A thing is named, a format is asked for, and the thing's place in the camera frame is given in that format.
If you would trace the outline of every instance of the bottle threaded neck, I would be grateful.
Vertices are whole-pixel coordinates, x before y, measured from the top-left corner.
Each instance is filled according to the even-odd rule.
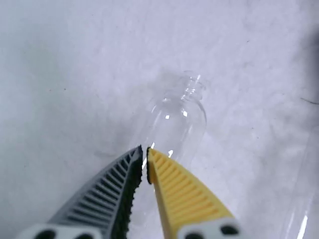
[[[185,79],[185,88],[182,98],[192,98],[200,101],[206,89],[201,80],[201,75],[193,71],[185,71],[183,79]]]

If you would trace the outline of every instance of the gray gripper finger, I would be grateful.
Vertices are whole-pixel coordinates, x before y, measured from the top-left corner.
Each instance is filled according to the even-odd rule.
[[[49,223],[99,228],[103,239],[124,239],[133,194],[142,176],[142,147],[136,147],[87,182]]]

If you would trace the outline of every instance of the bottle neck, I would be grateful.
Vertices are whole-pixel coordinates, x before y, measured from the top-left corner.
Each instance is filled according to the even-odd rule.
[[[181,99],[197,100],[200,101],[203,97],[203,91],[205,86],[199,81],[201,75],[193,72],[185,72],[185,76],[182,77],[184,82],[184,90]]]

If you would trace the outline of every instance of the white surface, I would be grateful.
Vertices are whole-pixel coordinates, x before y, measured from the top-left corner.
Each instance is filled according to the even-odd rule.
[[[192,172],[252,236],[278,238],[316,124],[318,106],[301,99],[317,94],[304,67],[312,10],[310,0],[1,0],[1,238],[48,220],[122,154],[138,106],[185,69],[210,80]]]

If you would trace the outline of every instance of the clear plastic bottle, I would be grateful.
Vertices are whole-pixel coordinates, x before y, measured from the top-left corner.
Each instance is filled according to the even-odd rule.
[[[206,113],[200,103],[205,86],[201,76],[186,71],[178,84],[148,105],[131,145],[155,148],[189,167],[206,129]],[[133,202],[129,238],[163,238],[153,187],[146,170]]]
[[[319,236],[319,127],[312,130],[284,223],[283,239]]]
[[[201,75],[186,71],[177,86],[151,103],[134,145],[155,148],[188,166],[206,129],[206,113],[200,102],[205,86]]]

